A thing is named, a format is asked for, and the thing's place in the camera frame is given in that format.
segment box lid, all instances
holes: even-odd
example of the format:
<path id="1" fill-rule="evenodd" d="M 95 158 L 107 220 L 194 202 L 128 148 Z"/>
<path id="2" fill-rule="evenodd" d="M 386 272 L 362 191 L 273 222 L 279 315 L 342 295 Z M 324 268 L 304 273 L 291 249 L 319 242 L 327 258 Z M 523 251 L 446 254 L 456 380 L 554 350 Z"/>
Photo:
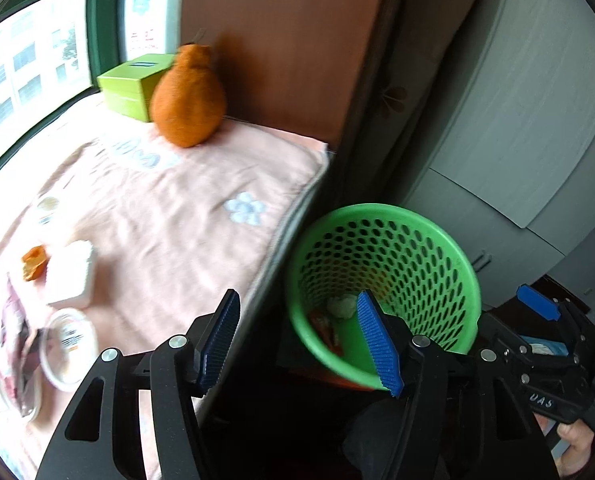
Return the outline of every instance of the box lid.
<path id="1" fill-rule="evenodd" d="M 173 64 L 175 54 L 145 54 L 117 65 L 98 76 L 98 83 L 107 90 L 142 93 L 141 81 Z"/>

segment pink plastic package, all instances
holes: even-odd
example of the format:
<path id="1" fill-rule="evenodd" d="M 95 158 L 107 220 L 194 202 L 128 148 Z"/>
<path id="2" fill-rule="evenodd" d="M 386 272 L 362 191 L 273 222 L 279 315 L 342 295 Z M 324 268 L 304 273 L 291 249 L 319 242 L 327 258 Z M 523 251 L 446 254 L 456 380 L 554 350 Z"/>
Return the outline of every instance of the pink plastic package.
<path id="1" fill-rule="evenodd" d="M 11 279 L 6 279 L 6 294 L 0 325 L 0 390 L 7 404 L 29 415 L 34 409 L 34 370 L 40 362 L 36 333 L 29 327 L 24 306 Z"/>

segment green box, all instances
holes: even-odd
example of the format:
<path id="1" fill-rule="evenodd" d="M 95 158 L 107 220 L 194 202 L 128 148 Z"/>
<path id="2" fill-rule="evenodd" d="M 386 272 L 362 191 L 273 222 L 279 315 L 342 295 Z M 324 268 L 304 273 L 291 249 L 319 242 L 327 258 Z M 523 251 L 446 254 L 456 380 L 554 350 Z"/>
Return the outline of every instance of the green box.
<path id="1" fill-rule="evenodd" d="M 98 76 L 109 110 L 148 123 L 153 90 L 171 68 L 175 54 L 145 54 Z"/>

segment green plastic basket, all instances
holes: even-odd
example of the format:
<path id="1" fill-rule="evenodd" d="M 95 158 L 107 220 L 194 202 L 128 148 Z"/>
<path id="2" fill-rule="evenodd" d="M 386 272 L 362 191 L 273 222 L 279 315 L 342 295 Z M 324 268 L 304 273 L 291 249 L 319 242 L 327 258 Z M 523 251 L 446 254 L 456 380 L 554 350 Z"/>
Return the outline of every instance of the green plastic basket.
<path id="1" fill-rule="evenodd" d="M 462 249 L 430 220 L 396 206 L 358 204 L 313 224 L 289 267 L 289 317 L 299 338 L 327 368 L 354 383 L 385 389 L 357 316 L 334 320 L 343 356 L 331 352 L 306 318 L 328 298 L 370 288 L 384 312 L 413 334 L 466 353 L 477 335 L 480 287 Z"/>

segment metal bolt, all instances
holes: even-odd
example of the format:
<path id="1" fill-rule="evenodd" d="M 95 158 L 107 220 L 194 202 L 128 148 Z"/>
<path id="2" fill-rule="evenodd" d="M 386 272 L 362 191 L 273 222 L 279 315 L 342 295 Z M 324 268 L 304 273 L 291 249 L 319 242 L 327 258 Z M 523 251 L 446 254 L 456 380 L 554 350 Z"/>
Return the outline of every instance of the metal bolt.
<path id="1" fill-rule="evenodd" d="M 489 350 L 488 348 L 485 348 L 480 352 L 480 357 L 488 363 L 492 363 L 497 359 L 495 352 L 493 350 Z"/>
<path id="2" fill-rule="evenodd" d="M 174 335 L 169 339 L 169 346 L 171 348 L 181 348 L 186 345 L 186 338 L 183 335 Z"/>
<path id="3" fill-rule="evenodd" d="M 431 344 L 431 340 L 425 335 L 414 335 L 411 341 L 417 348 L 426 348 Z"/>
<path id="4" fill-rule="evenodd" d="M 118 351 L 114 348 L 107 348 L 102 352 L 102 361 L 113 361 L 118 356 Z"/>

